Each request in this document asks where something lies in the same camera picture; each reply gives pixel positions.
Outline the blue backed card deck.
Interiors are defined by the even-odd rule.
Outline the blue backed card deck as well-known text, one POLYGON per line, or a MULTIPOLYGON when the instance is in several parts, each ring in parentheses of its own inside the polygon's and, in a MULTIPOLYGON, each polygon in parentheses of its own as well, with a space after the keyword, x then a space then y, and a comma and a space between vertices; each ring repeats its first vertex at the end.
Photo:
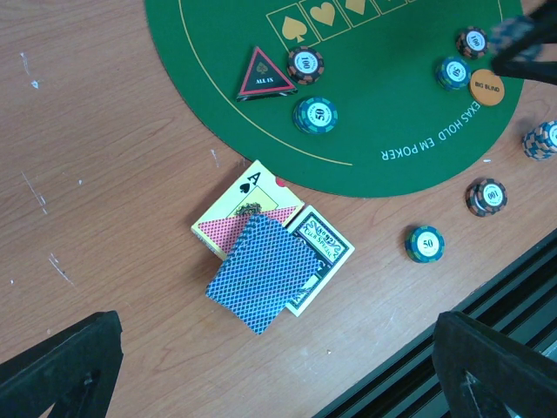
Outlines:
POLYGON ((317 272, 319 259, 275 219, 252 215, 205 295, 262 334, 317 272))

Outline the purple white chip stack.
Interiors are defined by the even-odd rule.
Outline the purple white chip stack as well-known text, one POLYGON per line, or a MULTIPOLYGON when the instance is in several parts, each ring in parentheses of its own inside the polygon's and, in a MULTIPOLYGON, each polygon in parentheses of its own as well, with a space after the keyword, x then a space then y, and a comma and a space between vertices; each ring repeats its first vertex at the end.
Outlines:
POLYGON ((525 155, 542 161, 556 155, 556 121, 544 122, 527 133, 522 139, 525 155))

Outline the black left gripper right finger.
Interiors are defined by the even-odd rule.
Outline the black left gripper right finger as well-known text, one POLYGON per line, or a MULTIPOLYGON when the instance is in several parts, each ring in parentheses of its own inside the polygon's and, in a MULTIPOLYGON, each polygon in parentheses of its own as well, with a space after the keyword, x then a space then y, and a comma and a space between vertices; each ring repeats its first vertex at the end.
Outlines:
POLYGON ((555 361, 461 312, 441 313, 433 339, 451 416, 556 416, 555 361))

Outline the red chip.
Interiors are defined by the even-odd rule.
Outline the red chip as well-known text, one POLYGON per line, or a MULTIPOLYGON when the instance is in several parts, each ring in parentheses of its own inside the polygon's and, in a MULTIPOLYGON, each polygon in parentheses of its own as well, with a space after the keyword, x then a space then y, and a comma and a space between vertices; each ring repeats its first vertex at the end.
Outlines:
POLYGON ((286 69, 293 81, 308 85, 315 83, 324 73, 325 62, 318 51, 302 45, 289 51, 286 69))

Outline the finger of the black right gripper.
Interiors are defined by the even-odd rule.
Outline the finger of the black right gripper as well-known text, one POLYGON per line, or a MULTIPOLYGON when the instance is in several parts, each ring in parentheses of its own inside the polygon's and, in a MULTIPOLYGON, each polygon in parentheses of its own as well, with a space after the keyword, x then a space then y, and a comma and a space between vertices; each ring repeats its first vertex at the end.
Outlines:
POLYGON ((556 44, 555 6, 505 19, 489 36, 492 71, 500 77, 556 85, 556 62, 537 61, 548 44, 556 44))

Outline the orange black chip stack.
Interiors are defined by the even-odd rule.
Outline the orange black chip stack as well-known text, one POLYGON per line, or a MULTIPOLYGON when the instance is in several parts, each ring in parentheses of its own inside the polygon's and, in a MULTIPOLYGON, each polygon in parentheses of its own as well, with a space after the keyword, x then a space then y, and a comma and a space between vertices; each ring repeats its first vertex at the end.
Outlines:
POLYGON ((466 206, 477 217, 492 216, 500 212, 507 201, 506 187, 496 179, 482 179, 466 189, 466 206))

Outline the green blue chip stack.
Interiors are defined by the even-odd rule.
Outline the green blue chip stack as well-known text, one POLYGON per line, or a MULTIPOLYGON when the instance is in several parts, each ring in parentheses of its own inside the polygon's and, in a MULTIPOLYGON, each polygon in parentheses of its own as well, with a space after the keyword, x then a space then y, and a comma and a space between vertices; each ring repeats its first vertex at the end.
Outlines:
POLYGON ((446 242, 443 235, 433 226, 413 228, 405 239, 406 253, 417 263, 438 261, 444 255, 446 242))

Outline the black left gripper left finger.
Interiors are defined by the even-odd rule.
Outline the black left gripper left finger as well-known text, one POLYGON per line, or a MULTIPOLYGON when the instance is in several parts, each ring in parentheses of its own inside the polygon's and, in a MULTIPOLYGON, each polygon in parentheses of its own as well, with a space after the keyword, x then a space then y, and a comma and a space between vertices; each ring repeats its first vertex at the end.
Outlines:
POLYGON ((1 364, 1 416, 105 417, 123 360, 117 312, 97 312, 1 364))

